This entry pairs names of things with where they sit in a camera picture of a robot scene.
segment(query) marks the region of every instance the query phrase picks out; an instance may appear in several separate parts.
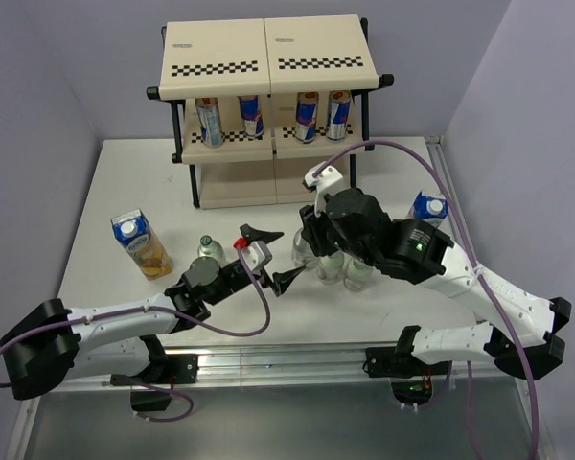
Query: white table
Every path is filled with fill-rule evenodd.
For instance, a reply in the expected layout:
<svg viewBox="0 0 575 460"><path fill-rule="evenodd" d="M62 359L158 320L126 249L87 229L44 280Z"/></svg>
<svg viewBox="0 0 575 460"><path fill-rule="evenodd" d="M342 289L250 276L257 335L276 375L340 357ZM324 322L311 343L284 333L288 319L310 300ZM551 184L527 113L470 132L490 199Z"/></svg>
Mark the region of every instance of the white table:
<svg viewBox="0 0 575 460"><path fill-rule="evenodd" d="M420 137L392 138L429 161ZM170 160L172 140L105 141L79 229L64 274L59 297L67 308L92 308L146 298L174 284L196 257L198 241L210 234L236 258L232 243L248 223L286 235L270 245L274 259L269 273L292 268L291 240L301 226L303 204L199 210L185 167ZM436 189L427 172L406 154L383 146L358 156L358 187L375 196L391 218L402 219L415 195ZM168 253L174 272L149 282L114 240L110 218L135 208L148 216ZM445 222L442 227L450 233ZM375 273L371 286L352 293L342 285L324 286L314 273L304 273L285 295L268 290L272 321L267 331L235 338L197 327L164 335L165 345L214 347L226 345L291 345L370 343L398 339L404 326L434 328L474 324L471 312L444 296ZM263 306L251 287L210 308L209 324L232 331L251 331L264 321Z"/></svg>

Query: shelf rack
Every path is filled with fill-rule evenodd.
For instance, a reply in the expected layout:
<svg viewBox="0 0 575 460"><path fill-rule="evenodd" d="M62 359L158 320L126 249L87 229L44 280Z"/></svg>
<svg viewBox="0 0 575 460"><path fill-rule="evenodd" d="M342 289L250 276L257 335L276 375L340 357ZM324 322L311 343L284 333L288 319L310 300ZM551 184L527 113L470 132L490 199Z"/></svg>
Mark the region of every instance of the shelf rack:
<svg viewBox="0 0 575 460"><path fill-rule="evenodd" d="M147 96L171 106L172 161L189 165L196 208L311 200L302 187L304 173L369 139L368 94L394 82L391 74L378 76L367 45L368 21L354 14L170 22L162 38L160 85L148 87ZM329 141L324 128L328 93L335 89L360 96L361 126L350 110L340 143ZM317 137L306 145L293 135L300 91L320 94ZM261 139L242 133L238 96L251 94L261 104ZM224 143L217 149L202 143L194 101L199 97L218 98ZM356 155L338 168L355 187Z"/></svg>

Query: black metal frame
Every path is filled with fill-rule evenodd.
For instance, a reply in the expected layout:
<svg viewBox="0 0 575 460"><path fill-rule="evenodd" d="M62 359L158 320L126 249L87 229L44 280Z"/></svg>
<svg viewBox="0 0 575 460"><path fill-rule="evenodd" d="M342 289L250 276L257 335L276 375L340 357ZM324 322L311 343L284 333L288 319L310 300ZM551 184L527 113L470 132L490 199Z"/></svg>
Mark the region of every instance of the black metal frame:
<svg viewBox="0 0 575 460"><path fill-rule="evenodd" d="M362 27L362 32L364 33L364 38L368 43L368 19L365 17L360 18L360 26ZM166 44L166 26L162 27L162 43ZM357 89L352 90L352 96L360 96L360 109L362 118L362 140L368 141L370 139L370 127L369 127L369 101L368 94L371 91L376 91L377 89L382 89L387 86L392 86L394 84L394 75L392 74L382 74L379 77L379 86L373 89ZM159 88L157 86L150 86L147 88L147 97L153 101L160 101ZM185 112L185 101L175 100L167 101L171 104L171 116L172 116L172 134L174 136L174 147L175 153L172 154L173 163L182 163L181 154L183 153L183 141L181 137L181 120L179 118L179 106L183 107L183 112ZM375 146L366 146L366 151L374 150ZM200 195L198 193L198 183L196 179L196 166L190 166L190 183L192 185L192 199L195 208L200 207ZM354 154L349 155L349 183L351 187L356 186L356 156Z"/></svg>

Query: red connector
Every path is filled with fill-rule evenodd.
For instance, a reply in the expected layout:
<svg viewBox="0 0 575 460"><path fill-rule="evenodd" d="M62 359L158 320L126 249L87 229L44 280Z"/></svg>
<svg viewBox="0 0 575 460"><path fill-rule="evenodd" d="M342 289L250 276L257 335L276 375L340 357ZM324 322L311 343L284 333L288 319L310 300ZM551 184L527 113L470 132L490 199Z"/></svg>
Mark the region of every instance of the red connector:
<svg viewBox="0 0 575 460"><path fill-rule="evenodd" d="M249 244L247 243L247 240L243 237L240 237L238 240L234 241L232 247L235 249L245 249L248 245Z"/></svg>

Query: glass panel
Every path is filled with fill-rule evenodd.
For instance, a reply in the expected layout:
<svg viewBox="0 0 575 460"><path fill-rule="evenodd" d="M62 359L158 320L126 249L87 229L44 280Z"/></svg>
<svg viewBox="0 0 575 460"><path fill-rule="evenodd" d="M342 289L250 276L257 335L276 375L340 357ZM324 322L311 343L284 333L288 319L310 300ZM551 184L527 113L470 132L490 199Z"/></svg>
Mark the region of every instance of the glass panel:
<svg viewBox="0 0 575 460"><path fill-rule="evenodd" d="M466 382L418 415L389 384L190 390L195 411L172 424L131 417L125 391L41 399L27 459L471 459ZM487 458L525 458L528 431L512 379L477 379L474 418ZM183 410L173 401L165 415Z"/></svg>

